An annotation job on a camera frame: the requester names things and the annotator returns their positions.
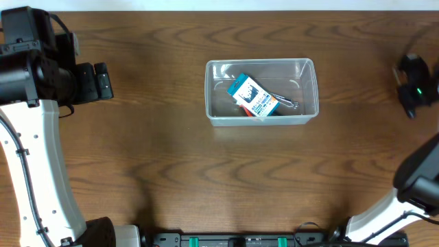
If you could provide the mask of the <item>clear plastic storage container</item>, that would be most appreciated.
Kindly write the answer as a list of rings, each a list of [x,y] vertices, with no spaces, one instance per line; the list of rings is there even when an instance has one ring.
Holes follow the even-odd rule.
[[[299,102],[297,109],[280,103],[283,116],[247,117],[227,92],[240,74],[249,75],[268,93]],[[206,64],[206,116],[213,126],[303,125],[319,113],[318,83],[309,58],[211,60]]]

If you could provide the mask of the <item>silver ratchet wrench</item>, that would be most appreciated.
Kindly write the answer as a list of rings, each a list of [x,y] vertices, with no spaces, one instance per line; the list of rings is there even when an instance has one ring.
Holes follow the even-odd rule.
[[[300,106],[299,102],[292,100],[290,98],[286,98],[286,97],[283,97],[283,96],[275,94],[275,93],[270,93],[270,95],[272,97],[274,97],[275,99],[277,99],[282,105],[284,105],[288,108],[297,109]]]

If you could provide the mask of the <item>blue white screwdriver box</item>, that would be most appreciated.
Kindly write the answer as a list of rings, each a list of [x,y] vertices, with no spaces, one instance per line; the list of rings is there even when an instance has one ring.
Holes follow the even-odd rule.
[[[280,106],[275,97],[244,73],[238,76],[227,92],[255,117],[268,117]]]

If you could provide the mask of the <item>red handled pliers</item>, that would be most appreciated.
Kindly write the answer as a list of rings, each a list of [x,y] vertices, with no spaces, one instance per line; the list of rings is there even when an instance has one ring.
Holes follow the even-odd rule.
[[[253,117],[253,114],[243,105],[239,105],[240,109],[242,109],[247,117]]]

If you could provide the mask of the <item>small claw hammer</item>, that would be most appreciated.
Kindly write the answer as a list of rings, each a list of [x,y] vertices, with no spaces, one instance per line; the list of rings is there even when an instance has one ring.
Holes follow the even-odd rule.
[[[274,110],[272,113],[272,116],[283,116],[283,114],[281,112],[279,112],[278,110]]]

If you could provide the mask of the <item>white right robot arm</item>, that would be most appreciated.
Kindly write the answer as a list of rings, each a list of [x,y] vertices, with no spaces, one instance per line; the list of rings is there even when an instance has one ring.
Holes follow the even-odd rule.
[[[429,70],[416,54],[404,55],[393,70],[399,82],[397,94],[406,115],[413,119],[416,109],[438,101],[438,70]],[[399,230],[424,220],[437,224],[438,215],[438,136],[410,154],[397,169],[392,190],[380,201],[339,226],[330,240],[377,246],[407,246]]]

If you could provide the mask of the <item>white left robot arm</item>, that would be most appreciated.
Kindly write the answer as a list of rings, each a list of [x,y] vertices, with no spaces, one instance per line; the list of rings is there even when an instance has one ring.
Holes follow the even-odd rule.
[[[20,216],[22,246],[140,246],[135,225],[85,220],[69,183],[60,109],[111,99],[104,63],[76,62],[78,40],[56,14],[31,7],[1,12],[1,146]]]

